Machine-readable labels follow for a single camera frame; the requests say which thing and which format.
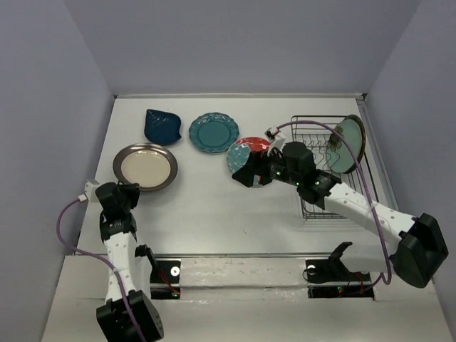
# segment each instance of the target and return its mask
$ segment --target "metal wire rack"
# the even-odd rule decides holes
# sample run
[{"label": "metal wire rack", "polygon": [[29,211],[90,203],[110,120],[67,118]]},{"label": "metal wire rack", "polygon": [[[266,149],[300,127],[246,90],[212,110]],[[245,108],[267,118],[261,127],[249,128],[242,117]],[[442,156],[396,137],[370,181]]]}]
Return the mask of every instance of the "metal wire rack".
[{"label": "metal wire rack", "polygon": [[[295,115],[291,118],[291,121],[319,121],[321,123],[327,124],[332,128],[335,128],[344,118],[345,116],[342,115]],[[350,185],[350,187],[352,187],[355,191],[360,192],[364,195],[365,191],[358,170],[355,170],[352,173],[346,175],[334,172],[329,167],[328,163],[330,160],[326,156],[326,148],[328,146],[328,139],[331,135],[331,132],[317,125],[293,124],[291,125],[291,135],[293,137],[293,141],[305,143],[306,147],[312,151],[317,168],[341,178],[343,182]],[[361,167],[363,168],[363,172],[368,181],[369,192],[372,194],[373,199],[375,201],[378,201],[377,190],[375,188],[375,183],[372,178],[372,172],[369,167],[369,161],[366,154],[364,154],[364,158],[361,160]],[[301,209],[304,219],[344,219],[344,217],[341,215],[327,212],[303,200],[301,200]]]}]

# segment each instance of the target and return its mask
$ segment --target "purple cable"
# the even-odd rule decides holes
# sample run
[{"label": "purple cable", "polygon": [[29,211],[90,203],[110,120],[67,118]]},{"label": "purple cable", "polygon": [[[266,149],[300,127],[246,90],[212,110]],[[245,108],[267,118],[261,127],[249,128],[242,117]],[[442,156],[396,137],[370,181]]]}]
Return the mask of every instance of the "purple cable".
[{"label": "purple cable", "polygon": [[60,240],[60,242],[65,245],[67,248],[71,249],[72,251],[75,251],[75,252],[78,252],[78,253],[81,253],[83,255],[88,255],[90,257],[93,257],[95,259],[98,259],[102,262],[104,262],[105,264],[108,265],[108,267],[114,272],[115,274],[115,278],[117,278],[117,282],[119,283],[119,287],[120,287],[120,292],[122,294],[122,299],[123,299],[123,303],[125,304],[125,309],[127,310],[127,313],[131,319],[131,322],[133,323],[134,327],[136,328],[136,331],[141,339],[142,342],[147,342],[147,340],[145,339],[142,331],[141,331],[141,327],[140,325],[137,323],[136,321],[136,318],[135,316],[133,315],[133,311],[131,310],[131,307],[130,307],[130,303],[128,303],[128,297],[127,297],[127,294],[125,293],[125,287],[123,287],[123,282],[122,282],[122,278],[120,278],[120,274],[118,271],[115,270],[115,267],[113,264],[111,264],[111,262],[109,260],[107,260],[106,258],[103,258],[102,256],[99,256],[97,254],[94,254],[94,253],[90,253],[90,252],[87,252],[87,251],[84,251],[82,249],[79,249],[77,247],[74,247],[74,246],[71,246],[67,241],[65,241],[65,239],[62,237],[62,234],[60,232],[60,221],[62,220],[62,216],[63,214],[65,214],[66,210],[71,207],[73,204],[76,204],[76,203],[79,203],[79,200],[78,199],[75,199],[74,201],[72,201],[70,204],[67,204],[66,207],[64,207],[61,211],[61,213],[59,214],[58,216],[58,219],[57,219],[57,226],[56,226],[56,233],[57,233],[57,237],[58,239]]},{"label": "purple cable", "polygon": [[350,145],[346,142],[346,140],[343,138],[343,136],[338,131],[334,130],[333,128],[329,127],[328,125],[326,125],[324,123],[319,123],[317,121],[312,121],[312,120],[297,120],[297,121],[294,121],[294,122],[292,121],[292,122],[284,123],[283,125],[277,126],[277,130],[280,130],[280,129],[286,127],[286,126],[295,125],[295,124],[296,125],[297,124],[301,124],[301,125],[318,125],[318,126],[321,126],[321,127],[325,128],[327,130],[330,130],[347,147],[349,153],[351,154],[351,157],[353,158],[353,161],[355,162],[356,169],[358,169],[358,171],[359,171],[359,175],[360,175],[360,178],[361,178],[361,182],[363,183],[364,191],[366,191],[366,198],[367,198],[368,203],[370,205],[370,210],[372,211],[373,220],[375,221],[375,225],[377,226],[378,237],[380,238],[380,244],[382,246],[383,256],[385,257],[386,271],[387,271],[387,277],[386,278],[385,278],[383,273],[380,273],[380,276],[377,278],[377,280],[375,280],[364,291],[372,289],[380,281],[380,279],[382,279],[383,282],[386,285],[389,285],[391,283],[392,274],[391,274],[391,264],[390,264],[390,260],[389,260],[389,257],[388,257],[388,250],[386,249],[385,235],[383,234],[383,230],[381,229],[380,220],[378,219],[377,211],[375,210],[375,207],[372,205],[373,204],[373,200],[372,200],[371,194],[370,194],[369,189],[368,189],[368,184],[366,182],[366,177],[364,177],[363,168],[361,167],[361,164],[359,163],[358,158],[356,157],[354,151],[351,149]]}]

